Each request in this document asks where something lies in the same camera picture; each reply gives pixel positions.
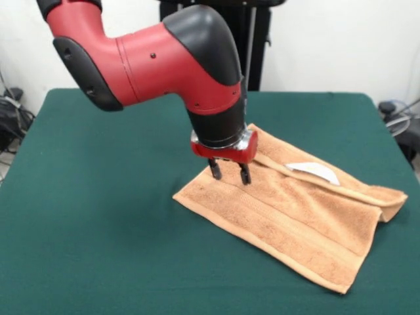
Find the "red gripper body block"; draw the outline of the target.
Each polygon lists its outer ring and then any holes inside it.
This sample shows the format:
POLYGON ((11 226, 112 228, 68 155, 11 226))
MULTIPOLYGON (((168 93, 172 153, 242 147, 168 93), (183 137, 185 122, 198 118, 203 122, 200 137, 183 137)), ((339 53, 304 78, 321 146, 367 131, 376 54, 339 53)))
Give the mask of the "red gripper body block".
POLYGON ((190 144, 195 155, 207 159, 225 159, 235 163, 249 164, 257 154, 258 134, 246 129, 237 143, 225 148, 209 148, 199 142, 195 131, 192 131, 190 144))

